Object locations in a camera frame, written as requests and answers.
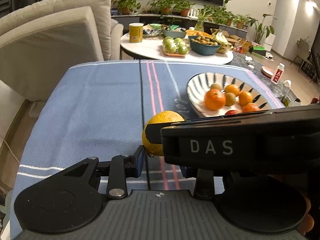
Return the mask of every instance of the striped ceramic bowl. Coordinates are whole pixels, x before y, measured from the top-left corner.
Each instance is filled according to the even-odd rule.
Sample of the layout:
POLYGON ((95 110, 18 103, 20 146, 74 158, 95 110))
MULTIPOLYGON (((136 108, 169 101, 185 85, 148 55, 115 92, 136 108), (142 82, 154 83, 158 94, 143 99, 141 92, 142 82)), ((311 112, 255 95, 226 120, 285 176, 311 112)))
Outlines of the striped ceramic bowl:
POLYGON ((238 104, 238 98, 236 98, 236 103, 233 106, 224 106, 218 111, 212 111, 204 105, 204 94, 210 89, 210 86, 214 83, 221 85, 222 92, 224 88, 230 84, 236 84, 241 91, 249 91, 252 94, 253 102, 259 106, 262 110, 270 109, 270 105, 267 100, 260 95, 260 93, 255 90, 252 86, 244 83, 240 79, 235 77, 230 77, 220 73, 201 73, 192 77, 187 84, 187 95, 189 101, 200 117, 210 117, 224 115, 229 110, 237 110, 241 112, 241 106, 238 104))

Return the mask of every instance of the blue tablecloth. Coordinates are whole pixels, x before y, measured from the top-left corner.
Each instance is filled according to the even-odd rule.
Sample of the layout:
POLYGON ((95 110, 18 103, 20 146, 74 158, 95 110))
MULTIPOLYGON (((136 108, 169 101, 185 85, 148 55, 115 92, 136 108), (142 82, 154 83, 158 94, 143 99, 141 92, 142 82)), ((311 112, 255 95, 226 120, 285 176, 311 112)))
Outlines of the blue tablecloth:
MULTIPOLYGON (((141 144, 144 123, 164 110, 184 118, 197 115, 188 103, 186 84, 202 72, 235 76, 268 100, 280 101, 249 70, 229 65, 164 61, 109 61, 70 68, 59 82, 36 122, 23 152, 11 206, 11 238, 21 228, 13 212, 16 196, 26 187, 89 156, 108 161, 122 153, 133 154, 141 144)), ((195 179, 183 178, 180 168, 163 157, 148 158, 151 189, 192 189, 195 179)), ((108 178, 102 178, 104 192, 108 178)), ((128 178, 128 190, 148 189, 144 167, 138 179, 128 178)))

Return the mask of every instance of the red cherry tomato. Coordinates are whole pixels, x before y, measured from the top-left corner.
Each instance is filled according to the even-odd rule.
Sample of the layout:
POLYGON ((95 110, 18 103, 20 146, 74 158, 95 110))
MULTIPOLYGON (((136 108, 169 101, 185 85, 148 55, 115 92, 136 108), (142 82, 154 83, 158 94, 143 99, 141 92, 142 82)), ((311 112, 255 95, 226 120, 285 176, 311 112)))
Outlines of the red cherry tomato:
POLYGON ((228 112, 226 112, 225 114, 237 114, 238 111, 237 110, 229 110, 228 112))

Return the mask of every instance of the dark green bowl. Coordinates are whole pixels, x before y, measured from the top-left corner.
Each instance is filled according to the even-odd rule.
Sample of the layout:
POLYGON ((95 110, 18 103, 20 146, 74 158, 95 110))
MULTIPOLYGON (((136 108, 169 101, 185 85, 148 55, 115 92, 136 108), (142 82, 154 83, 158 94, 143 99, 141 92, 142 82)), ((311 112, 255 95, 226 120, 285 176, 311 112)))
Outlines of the dark green bowl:
POLYGON ((217 45, 217 46, 207 46, 204 44, 200 44, 197 42, 193 42, 191 39, 195 39, 198 36, 189 36, 189 41, 190 41, 190 47, 191 49, 203 56, 208 56, 208 55, 214 55, 218 49, 220 48, 221 45, 217 45))

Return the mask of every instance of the yellow can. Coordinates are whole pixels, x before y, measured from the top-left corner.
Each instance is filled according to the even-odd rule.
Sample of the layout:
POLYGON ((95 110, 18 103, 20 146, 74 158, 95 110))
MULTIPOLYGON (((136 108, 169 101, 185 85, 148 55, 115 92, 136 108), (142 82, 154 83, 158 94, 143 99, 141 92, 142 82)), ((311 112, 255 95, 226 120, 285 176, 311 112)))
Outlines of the yellow can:
POLYGON ((143 23, 129 24, 130 42, 142 42, 143 23))

